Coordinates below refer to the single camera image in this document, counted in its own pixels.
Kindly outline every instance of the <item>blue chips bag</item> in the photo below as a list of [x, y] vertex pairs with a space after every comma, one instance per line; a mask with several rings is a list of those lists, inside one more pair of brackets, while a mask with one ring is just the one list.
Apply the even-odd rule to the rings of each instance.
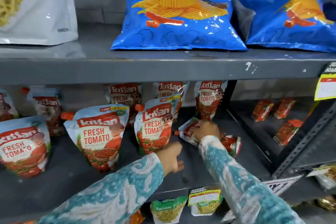
[[336, 26], [321, 0], [232, 0], [246, 44], [336, 52]]
[[121, 34], [111, 49], [245, 50], [230, 25], [230, 0], [126, 0]]

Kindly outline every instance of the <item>teal paisley sleeve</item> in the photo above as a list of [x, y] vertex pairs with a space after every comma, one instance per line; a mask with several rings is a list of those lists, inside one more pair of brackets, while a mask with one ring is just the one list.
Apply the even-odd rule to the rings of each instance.
[[123, 224], [162, 181], [160, 160], [149, 154], [74, 195], [39, 224]]
[[202, 138], [199, 150], [238, 223], [304, 224], [285, 201], [238, 164], [217, 137]]

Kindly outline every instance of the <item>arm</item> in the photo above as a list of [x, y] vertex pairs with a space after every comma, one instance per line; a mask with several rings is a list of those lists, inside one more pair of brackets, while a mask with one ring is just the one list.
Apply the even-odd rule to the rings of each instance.
[[203, 137], [199, 149], [239, 223], [304, 224], [285, 201], [238, 164], [216, 136]]
[[158, 188], [163, 176], [157, 154], [146, 155], [74, 195], [39, 223], [123, 223]]

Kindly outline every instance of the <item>patterned sleeve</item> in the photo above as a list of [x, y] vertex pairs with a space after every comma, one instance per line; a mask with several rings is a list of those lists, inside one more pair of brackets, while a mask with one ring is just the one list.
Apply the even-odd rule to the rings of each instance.
[[162, 181], [160, 160], [149, 154], [74, 195], [39, 223], [123, 224]]
[[199, 150], [238, 223], [304, 224], [285, 201], [238, 164], [217, 137], [202, 138]]

